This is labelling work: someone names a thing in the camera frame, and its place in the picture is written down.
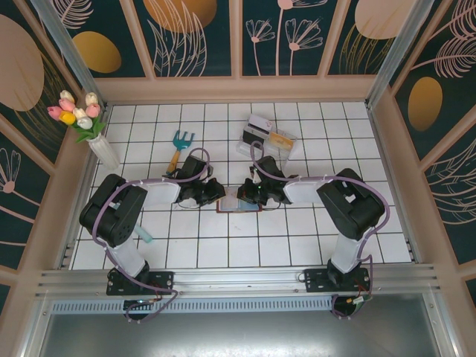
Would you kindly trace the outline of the brown leather card holder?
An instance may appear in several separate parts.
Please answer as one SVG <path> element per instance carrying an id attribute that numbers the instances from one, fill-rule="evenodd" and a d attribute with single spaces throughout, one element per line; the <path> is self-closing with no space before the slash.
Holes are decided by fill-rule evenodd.
<path id="1" fill-rule="evenodd" d="M 260 212 L 260 204 L 251 204 L 237 198 L 238 186 L 229 186 L 225 188 L 225 196 L 222 197 L 216 205 L 217 213 L 252 213 Z"/>

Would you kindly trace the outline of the white card with pink print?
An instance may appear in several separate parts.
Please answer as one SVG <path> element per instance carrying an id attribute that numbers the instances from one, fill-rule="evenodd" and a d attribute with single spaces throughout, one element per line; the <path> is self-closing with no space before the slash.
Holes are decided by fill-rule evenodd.
<path id="1" fill-rule="evenodd" d="M 225 188 L 225 197 L 219 201 L 219 210 L 224 212 L 231 212 L 238 209 L 237 186 L 230 186 Z"/>

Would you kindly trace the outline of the clear acrylic card organizer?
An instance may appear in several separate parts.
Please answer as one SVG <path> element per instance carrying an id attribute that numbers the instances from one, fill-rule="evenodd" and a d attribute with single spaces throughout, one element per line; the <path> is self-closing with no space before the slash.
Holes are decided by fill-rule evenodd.
<path id="1" fill-rule="evenodd" d="M 294 135 L 289 134 L 288 132 L 284 132 L 283 130 L 278 129 L 276 127 L 275 122 L 272 121 L 272 120 L 271 120 L 271 122 L 273 123 L 272 132 L 276 132 L 278 134 L 285 135 L 287 138 L 293 139 L 294 140 L 294 145 L 295 145 L 295 142 L 296 142 L 297 138 Z M 247 127 L 247 126 L 248 126 L 248 120 L 247 120 L 244 128 Z M 273 146 L 269 143 L 268 138 L 269 138 L 270 134 L 268 135 L 268 138 L 264 141 L 263 144 L 261 144 L 258 141 L 254 141 L 252 144 L 247 144 L 247 143 L 244 143 L 242 141 L 242 132 L 241 132 L 241 136 L 239 138 L 239 142 L 237 144 L 237 152 L 240 152 L 243 155 L 247 155 L 248 157 L 250 157 L 251 156 L 251 151 L 254 151 L 254 155 L 255 155 L 256 160 L 258 160 L 262 155 L 263 156 L 270 155 L 275 159 L 275 161 L 278 163 L 278 165 L 280 167 L 284 167 L 286 165 L 286 162 L 288 161 L 289 156 L 291 155 L 291 153 L 294 149 L 294 146 L 293 146 L 291 151 L 278 149 L 277 147 L 275 147 L 275 146 Z"/>

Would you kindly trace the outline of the black card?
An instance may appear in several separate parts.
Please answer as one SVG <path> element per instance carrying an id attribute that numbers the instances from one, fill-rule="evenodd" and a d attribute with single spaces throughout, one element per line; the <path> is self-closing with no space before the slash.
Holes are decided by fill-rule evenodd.
<path id="1" fill-rule="evenodd" d="M 260 130 L 253 129 L 251 127 L 245 127 L 242 132 L 242 141 L 247 144 L 252 144 L 254 141 L 258 141 L 261 144 L 268 138 L 268 134 L 261 132 Z"/>

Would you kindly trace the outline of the white card with dark stripe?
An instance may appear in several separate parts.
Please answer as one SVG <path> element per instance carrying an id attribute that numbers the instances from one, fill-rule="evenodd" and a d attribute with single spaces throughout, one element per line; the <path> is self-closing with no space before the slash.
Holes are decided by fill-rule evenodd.
<path id="1" fill-rule="evenodd" d="M 266 118 L 251 114 L 248 119 L 248 127 L 269 135 L 272 132 L 273 123 Z"/>

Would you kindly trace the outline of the light teal plastic tool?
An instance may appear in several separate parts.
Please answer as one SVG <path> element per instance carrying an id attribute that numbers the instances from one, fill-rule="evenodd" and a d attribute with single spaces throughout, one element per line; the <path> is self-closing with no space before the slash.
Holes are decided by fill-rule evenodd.
<path id="1" fill-rule="evenodd" d="M 120 240 L 130 238 L 142 240 L 146 244 L 151 243 L 152 235 L 141 226 L 142 216 L 143 213 L 140 212 L 134 225 L 129 217 L 124 222 L 120 223 L 118 228 L 115 229 L 115 237 Z"/>

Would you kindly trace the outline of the white ribbed vase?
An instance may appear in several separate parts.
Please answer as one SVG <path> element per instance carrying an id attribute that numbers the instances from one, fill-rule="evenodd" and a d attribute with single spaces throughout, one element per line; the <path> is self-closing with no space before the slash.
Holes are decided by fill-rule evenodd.
<path id="1" fill-rule="evenodd" d="M 117 153 L 107 139 L 99 134 L 96 138 L 87 139 L 90 149 L 97 156 L 99 161 L 109 170 L 115 170 L 119 167 L 120 161 Z"/>

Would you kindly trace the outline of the green artificial tulip leaves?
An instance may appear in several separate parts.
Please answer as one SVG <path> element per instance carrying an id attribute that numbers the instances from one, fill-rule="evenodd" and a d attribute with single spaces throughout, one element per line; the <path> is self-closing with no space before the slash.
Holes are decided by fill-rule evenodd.
<path id="1" fill-rule="evenodd" d="M 73 127 L 78 134 L 78 138 L 76 140 L 77 143 L 95 139 L 105 128 L 106 124 L 101 122 L 99 117 L 96 118 L 89 118 L 91 122 L 91 127 L 89 129 L 84 129 L 79 126 L 78 122 L 76 122 Z"/>

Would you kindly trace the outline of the green circuit board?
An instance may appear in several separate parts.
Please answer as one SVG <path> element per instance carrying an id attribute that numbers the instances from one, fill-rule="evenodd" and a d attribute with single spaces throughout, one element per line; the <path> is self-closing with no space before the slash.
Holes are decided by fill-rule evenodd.
<path id="1" fill-rule="evenodd" d="M 366 302 L 372 300 L 372 298 L 372 295 L 359 295 L 357 297 L 349 298 L 347 302 L 354 305 L 356 310 L 359 310 Z"/>

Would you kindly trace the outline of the aluminium frame rail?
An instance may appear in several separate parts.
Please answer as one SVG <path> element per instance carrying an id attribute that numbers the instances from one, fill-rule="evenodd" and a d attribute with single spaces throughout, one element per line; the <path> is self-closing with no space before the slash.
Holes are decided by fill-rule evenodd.
<path id="1" fill-rule="evenodd" d="M 183 298 L 248 298 L 304 296 L 303 267 L 179 268 L 173 288 Z M 39 298 L 105 298 L 107 270 L 50 270 L 39 276 L 34 294 Z M 399 295 L 440 292 L 430 264 L 376 264 L 373 294 Z"/>

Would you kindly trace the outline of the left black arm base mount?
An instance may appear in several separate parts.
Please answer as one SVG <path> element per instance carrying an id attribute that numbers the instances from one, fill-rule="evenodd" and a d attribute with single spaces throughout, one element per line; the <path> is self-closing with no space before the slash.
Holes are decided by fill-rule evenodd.
<path id="1" fill-rule="evenodd" d="M 130 279 L 126 278 L 117 269 L 112 269 L 107 274 L 108 283 L 106 286 L 106 294 L 108 296 L 139 296 L 139 295 L 154 295 L 155 292 L 152 289 L 146 289 L 143 286 L 139 286 L 133 283 Z M 163 295 L 170 295 L 170 290 L 173 287 L 173 272 L 171 271 L 148 271 L 141 272 L 136 280 L 156 288 L 166 289 Z"/>

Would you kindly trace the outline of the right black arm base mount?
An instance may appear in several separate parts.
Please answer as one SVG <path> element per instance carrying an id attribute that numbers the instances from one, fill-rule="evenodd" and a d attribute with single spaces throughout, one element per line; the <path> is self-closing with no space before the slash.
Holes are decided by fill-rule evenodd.
<path id="1" fill-rule="evenodd" d="M 326 268 L 309 268 L 303 271 L 304 283 L 308 293 L 352 294 L 359 290 L 370 289 L 370 276 L 366 268 L 357 268 L 349 273 L 341 283 L 334 283 L 328 276 Z"/>

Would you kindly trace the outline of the aluminium corner post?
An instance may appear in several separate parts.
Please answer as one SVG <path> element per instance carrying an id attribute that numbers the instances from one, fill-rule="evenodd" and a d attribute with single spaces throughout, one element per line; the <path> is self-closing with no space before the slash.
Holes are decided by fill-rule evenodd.
<path id="1" fill-rule="evenodd" d="M 369 111 L 373 110 L 373 107 L 383 95 L 391 77 L 395 74 L 400 62 L 404 59 L 408 49 L 416 38 L 419 29 L 431 12 L 433 3 L 434 0 L 416 0 L 411 8 L 365 99 L 366 108 Z"/>
<path id="2" fill-rule="evenodd" d="M 68 63 L 81 89 L 94 92 L 101 105 L 107 104 L 77 46 L 68 32 L 79 30 L 91 17 L 92 0 L 29 0 L 52 40 Z"/>

